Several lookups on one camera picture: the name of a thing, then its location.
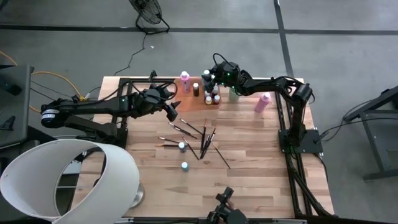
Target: wooden table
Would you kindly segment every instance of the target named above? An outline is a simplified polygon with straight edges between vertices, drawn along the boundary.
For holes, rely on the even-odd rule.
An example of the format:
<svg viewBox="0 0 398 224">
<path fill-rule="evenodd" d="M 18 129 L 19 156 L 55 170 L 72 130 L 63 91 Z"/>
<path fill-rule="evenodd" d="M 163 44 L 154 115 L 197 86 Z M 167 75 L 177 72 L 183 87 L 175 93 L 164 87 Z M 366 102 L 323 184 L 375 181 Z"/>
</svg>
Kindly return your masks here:
<svg viewBox="0 0 398 224">
<path fill-rule="evenodd" d="M 104 77 L 99 98 L 117 89 L 119 78 Z M 137 86 L 143 89 L 149 84 Z M 271 94 L 272 102 L 265 111 L 257 114 L 253 108 L 261 93 L 240 97 L 238 103 L 232 103 L 228 101 L 228 90 L 220 88 L 222 103 L 217 110 L 209 107 L 202 111 L 179 111 L 174 123 L 196 137 L 200 134 L 179 121 L 179 118 L 199 130 L 202 130 L 207 118 L 208 133 L 217 125 L 213 142 L 232 169 L 227 168 L 213 147 L 200 161 L 189 150 L 182 154 L 178 149 L 159 147 L 164 143 L 158 139 L 159 136 L 182 140 L 182 134 L 167 124 L 164 111 L 127 120 L 129 137 L 126 150 L 132 154 L 139 168 L 145 199 L 137 208 L 128 210 L 125 217 L 206 217 L 219 204 L 215 199 L 216 194 L 224 192 L 227 186 L 234 189 L 232 200 L 247 217 L 294 217 L 285 158 L 279 149 L 277 131 L 280 126 L 275 95 Z M 111 122 L 111 116 L 97 114 L 94 121 L 108 123 Z M 308 105 L 304 123 L 307 129 L 313 127 Z M 185 138 L 199 154 L 199 141 L 188 136 Z M 324 208 L 333 213 L 321 162 L 311 154 L 303 154 L 302 157 L 309 189 Z M 189 163 L 189 172 L 183 172 L 180 168 L 184 161 Z M 100 176 L 102 162 L 101 152 L 85 159 L 78 186 L 92 186 Z M 297 189 L 300 208 L 305 212 L 301 190 L 299 187 Z M 76 189 L 72 206 L 83 200 L 90 190 Z"/>
</svg>

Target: yellow cable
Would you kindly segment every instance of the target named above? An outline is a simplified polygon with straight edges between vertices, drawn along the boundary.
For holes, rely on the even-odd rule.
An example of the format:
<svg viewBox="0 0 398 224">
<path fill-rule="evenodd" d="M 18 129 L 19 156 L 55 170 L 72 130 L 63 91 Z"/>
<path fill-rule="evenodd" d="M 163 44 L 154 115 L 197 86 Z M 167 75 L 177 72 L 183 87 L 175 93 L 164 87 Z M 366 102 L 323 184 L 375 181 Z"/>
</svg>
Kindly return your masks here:
<svg viewBox="0 0 398 224">
<path fill-rule="evenodd" d="M 0 54 L 5 56 L 6 58 L 8 58 L 15 66 L 18 65 L 17 62 L 14 61 L 14 59 L 12 59 L 10 56 L 6 55 L 4 52 L 0 51 Z M 36 74 L 49 74 L 49 75 L 54 75 L 56 77 L 64 79 L 65 81 L 67 81 L 69 83 L 69 85 L 71 85 L 75 89 L 76 93 L 79 95 L 80 100 L 84 100 L 84 96 L 80 94 L 80 92 L 79 92 L 79 90 L 77 90 L 76 86 L 71 81 L 69 81 L 69 79 L 63 77 L 62 75 L 52 73 L 52 72 L 46 72 L 46 71 L 32 73 L 32 75 L 36 75 Z M 31 105 L 29 105 L 29 107 L 31 108 L 31 110 L 33 110 L 35 112 L 38 112 L 38 113 L 40 112 L 38 109 L 34 108 Z"/>
<path fill-rule="evenodd" d="M 59 74 L 56 74 L 56 73 L 53 73 L 53 72 L 46 72 L 46 71 L 40 71 L 40 72 L 34 72 L 34 73 L 32 73 L 32 75 L 36 75 L 36 74 L 49 74 L 49 75 L 54 75 L 54 76 L 56 76 L 56 77 L 62 78 L 63 80 L 67 81 L 67 82 L 69 83 L 69 85 L 71 85 L 71 86 L 75 89 L 76 93 L 77 93 L 80 97 L 83 96 L 83 95 L 80 94 L 79 90 L 77 90 L 77 88 L 75 87 L 75 85 L 74 85 L 71 81 L 69 81 L 69 79 L 63 77 L 62 75 L 59 75 Z"/>
<path fill-rule="evenodd" d="M 6 58 L 8 58 L 15 66 L 18 65 L 17 62 L 14 61 L 14 59 L 12 59 L 10 56 L 3 53 L 1 50 L 0 50 L 0 54 L 4 55 Z"/>
</svg>

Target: white lampshade frame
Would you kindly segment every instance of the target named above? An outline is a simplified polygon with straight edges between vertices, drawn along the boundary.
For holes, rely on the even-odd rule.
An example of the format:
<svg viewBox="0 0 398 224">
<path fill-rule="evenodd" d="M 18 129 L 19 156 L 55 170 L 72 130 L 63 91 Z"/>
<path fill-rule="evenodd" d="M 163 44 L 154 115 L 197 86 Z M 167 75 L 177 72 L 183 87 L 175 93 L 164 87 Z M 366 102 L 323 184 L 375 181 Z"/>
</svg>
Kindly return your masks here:
<svg viewBox="0 0 398 224">
<path fill-rule="evenodd" d="M 61 216 L 55 203 L 61 175 L 77 155 L 93 147 L 105 153 L 104 172 L 92 191 Z M 138 186 L 139 171 L 130 153 L 114 145 L 77 139 L 48 142 L 23 153 L 0 178 L 0 191 L 12 206 L 59 224 L 114 223 L 132 205 Z"/>
</svg>

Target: cylindrical container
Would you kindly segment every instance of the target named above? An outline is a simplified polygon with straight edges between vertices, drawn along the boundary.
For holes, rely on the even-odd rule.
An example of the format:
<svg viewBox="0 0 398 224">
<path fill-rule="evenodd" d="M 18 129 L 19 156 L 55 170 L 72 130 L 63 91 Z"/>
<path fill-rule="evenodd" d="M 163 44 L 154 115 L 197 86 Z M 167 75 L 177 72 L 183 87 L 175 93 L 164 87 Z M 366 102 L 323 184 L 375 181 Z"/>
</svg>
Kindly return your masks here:
<svg viewBox="0 0 398 224">
<path fill-rule="evenodd" d="M 181 89 L 183 93 L 189 93 L 191 86 L 189 80 L 189 74 L 186 71 L 183 71 L 180 75 L 181 79 Z"/>
<path fill-rule="evenodd" d="M 187 163 L 187 162 L 182 162 L 182 163 L 181 163 L 181 169 L 182 169 L 184 172 L 188 172 L 188 170 L 189 170 L 189 165 L 188 165 L 188 163 Z"/>
<path fill-rule="evenodd" d="M 192 87 L 193 87 L 193 95 L 194 95 L 194 96 L 199 96 L 199 84 L 194 83 L 194 84 L 192 85 Z"/>
<path fill-rule="evenodd" d="M 213 103 L 215 104 L 215 105 L 217 105 L 217 104 L 219 104 L 220 103 L 220 96 L 219 95 L 215 95 L 214 96 L 214 99 L 213 99 Z"/>
<path fill-rule="evenodd" d="M 212 102 L 213 102 L 213 99 L 211 99 L 211 96 L 207 96 L 206 100 L 205 100 L 206 105 L 211 105 Z"/>
<path fill-rule="evenodd" d="M 235 93 L 234 88 L 229 88 L 229 96 L 228 96 L 229 102 L 237 102 L 239 100 L 239 95 Z"/>
<path fill-rule="evenodd" d="M 257 113 L 262 113 L 270 100 L 271 100 L 270 93 L 267 92 L 267 93 L 262 94 L 261 97 L 259 98 L 259 101 L 257 102 L 256 106 L 254 107 L 254 111 Z"/>
<path fill-rule="evenodd" d="M 180 149 L 180 152 L 185 153 L 187 151 L 187 149 L 185 148 L 185 143 L 184 142 L 180 142 L 178 144 L 178 148 Z"/>
<path fill-rule="evenodd" d="M 214 97 L 217 94 L 218 94 L 218 85 L 215 85 L 213 87 L 213 91 L 211 91 L 211 96 Z"/>
<path fill-rule="evenodd" d="M 211 94 L 209 92 L 205 91 L 205 100 L 206 100 L 207 96 L 211 96 Z"/>
</svg>

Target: concrete floor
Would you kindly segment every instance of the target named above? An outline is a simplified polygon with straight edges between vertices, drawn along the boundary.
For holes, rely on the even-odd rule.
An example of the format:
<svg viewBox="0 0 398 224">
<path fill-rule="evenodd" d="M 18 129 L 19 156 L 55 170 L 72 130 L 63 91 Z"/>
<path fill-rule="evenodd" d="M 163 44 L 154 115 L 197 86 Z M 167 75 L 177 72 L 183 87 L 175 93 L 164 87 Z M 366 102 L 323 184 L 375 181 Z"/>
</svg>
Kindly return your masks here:
<svg viewBox="0 0 398 224">
<path fill-rule="evenodd" d="M 273 0 L 161 0 L 160 5 L 172 27 L 278 28 Z M 398 30 L 394 0 L 280 0 L 280 6 L 286 29 Z M 135 18 L 127 1 L 105 0 L 13 0 L 0 12 L 0 22 L 30 25 L 132 27 Z M 101 85 L 103 76 L 125 67 L 143 37 L 139 32 L 0 30 L 0 50 L 19 64 L 31 64 L 35 71 L 61 73 L 87 93 Z M 287 35 L 287 43 L 295 77 L 304 78 L 314 90 L 312 113 L 320 131 L 339 124 L 351 107 L 398 84 L 396 35 Z M 171 32 L 148 36 L 145 47 L 120 75 L 148 75 L 151 70 L 159 75 L 177 76 L 182 70 L 198 75 L 213 66 L 214 52 L 255 77 L 286 75 L 279 34 Z M 0 57 L 0 63 L 9 62 Z M 74 94 L 54 77 L 37 75 L 33 80 Z M 38 108 L 49 101 L 32 93 L 30 102 Z M 78 133 L 45 129 L 33 112 L 29 123 L 51 135 Z M 377 166 L 361 124 L 343 127 L 323 149 L 337 215 L 398 222 L 398 177 L 362 180 Z"/>
</svg>

